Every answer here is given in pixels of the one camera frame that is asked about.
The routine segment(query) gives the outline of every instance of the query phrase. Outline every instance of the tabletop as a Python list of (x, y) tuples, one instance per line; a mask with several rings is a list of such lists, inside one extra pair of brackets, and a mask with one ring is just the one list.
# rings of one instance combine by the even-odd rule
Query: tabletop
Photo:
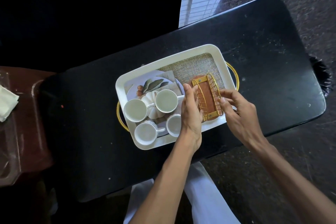
[[(216, 45), (237, 70), (239, 91), (257, 107), (265, 136), (325, 111), (309, 56), (284, 3), (249, 2), (42, 83), (39, 105), (48, 145), (76, 200), (89, 201), (158, 174), (174, 144), (151, 150), (134, 145), (116, 116), (115, 82), (142, 64), (204, 44)], [(192, 162), (241, 145), (227, 124), (202, 138)]]

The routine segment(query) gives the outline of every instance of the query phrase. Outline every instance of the dark marble floor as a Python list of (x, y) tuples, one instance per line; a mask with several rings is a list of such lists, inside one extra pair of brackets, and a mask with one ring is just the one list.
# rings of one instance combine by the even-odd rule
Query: dark marble floor
[[(248, 1), (252, 0), (215, 0), (213, 3), (210, 0), (184, 0), (181, 26)], [(336, 0), (283, 1), (307, 52), (321, 58), (335, 74)], [(268, 140), (292, 166), (336, 202), (336, 92), (332, 92), (326, 101), (327, 110), (323, 116), (273, 135)], [(235, 148), (202, 163), (241, 223), (298, 223), (290, 205), (245, 147)], [(90, 223), (100, 216), (104, 223), (121, 223), (128, 198), (126, 194), (88, 202), (85, 208), (90, 209), (91, 214), (81, 215), (80, 219)], [(176, 223), (192, 223), (191, 205), (185, 194), (180, 202)]]

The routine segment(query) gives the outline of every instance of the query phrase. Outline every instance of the person's right hand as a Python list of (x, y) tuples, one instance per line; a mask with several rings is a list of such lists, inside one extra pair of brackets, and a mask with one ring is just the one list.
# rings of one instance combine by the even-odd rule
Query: person's right hand
[(250, 150), (268, 143), (261, 131), (255, 105), (248, 102), (237, 90), (220, 90), (220, 94), (220, 106), (235, 137)]

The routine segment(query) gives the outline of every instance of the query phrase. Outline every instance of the person's left hand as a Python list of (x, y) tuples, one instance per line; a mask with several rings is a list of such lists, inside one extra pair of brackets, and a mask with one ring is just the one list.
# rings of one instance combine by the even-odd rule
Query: person's left hand
[(181, 132), (179, 140), (182, 139), (190, 144), (193, 149), (193, 153), (198, 150), (202, 142), (202, 120), (203, 111), (198, 109), (197, 90), (198, 85), (193, 88), (189, 84), (183, 84), (185, 97), (182, 102), (181, 112)]

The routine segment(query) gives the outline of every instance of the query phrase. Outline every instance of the tray rim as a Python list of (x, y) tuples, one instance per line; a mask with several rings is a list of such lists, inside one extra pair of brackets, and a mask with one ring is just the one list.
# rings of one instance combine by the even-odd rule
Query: tray rim
[[(134, 70), (132, 70), (128, 73), (125, 73), (125, 74), (121, 75), (117, 79), (117, 81), (115, 82), (115, 89), (116, 89), (116, 92), (117, 92), (117, 95), (118, 95), (118, 99), (119, 99), (119, 102), (120, 102), (122, 112), (124, 113), (124, 105), (127, 102), (126, 92), (125, 92), (125, 89), (124, 89), (124, 85), (125, 85), (126, 82), (128, 82), (128, 81), (130, 81), (130, 80), (132, 80), (132, 79), (134, 79), (138, 76), (141, 76), (145, 73), (148, 73), (148, 71), (158, 70), (159, 68), (161, 68), (163, 66), (170, 65), (172, 63), (175, 63), (175, 62), (178, 62), (178, 61), (181, 61), (181, 60), (185, 60), (185, 59), (188, 59), (188, 58), (191, 58), (191, 57), (194, 57), (194, 56), (198, 56), (202, 53), (209, 53), (212, 56), (212, 58), (214, 59), (221, 78), (222, 79), (225, 78), (225, 80), (224, 80), (225, 81), (225, 88), (226, 89), (235, 89), (233, 79), (231, 77), (231, 74), (229, 72), (229, 69), (226, 65), (226, 62), (224, 60), (224, 57), (223, 57), (220, 49), (213, 44), (205, 44), (205, 45), (201, 45), (201, 46), (198, 46), (198, 47), (195, 47), (195, 48), (191, 48), (191, 49), (188, 49), (186, 51), (179, 52), (179, 53), (173, 54), (171, 56), (159, 59), (157, 61), (154, 61), (152, 63), (149, 63), (147, 65), (144, 65), (142, 67), (139, 67), (137, 69), (134, 69)], [(169, 144), (169, 143), (173, 143), (177, 139), (176, 137), (172, 137), (171, 135), (168, 134), (168, 135), (165, 135), (163, 137), (160, 137), (160, 141), (163, 141), (163, 143), (160, 144), (160, 145), (155, 145), (155, 144), (157, 144), (157, 143), (155, 143), (157, 140), (151, 145), (146, 145), (146, 146), (141, 145), (134, 138), (134, 130), (136, 128), (136, 124), (134, 122), (129, 121), (126, 118), (125, 118), (125, 121), (126, 121), (126, 124), (128, 126), (129, 132), (131, 133), (133, 142), (139, 149), (142, 149), (142, 150), (153, 149), (153, 148), (156, 148), (156, 147), (159, 147), (159, 146), (163, 146), (163, 145), (166, 145), (166, 144)], [(206, 122), (202, 123), (202, 132), (204, 132), (208, 129), (214, 128), (218, 125), (224, 124), (224, 123), (226, 123), (225, 115), (223, 115), (220, 118), (217, 118), (215, 120), (212, 120), (212, 121), (206, 121)]]

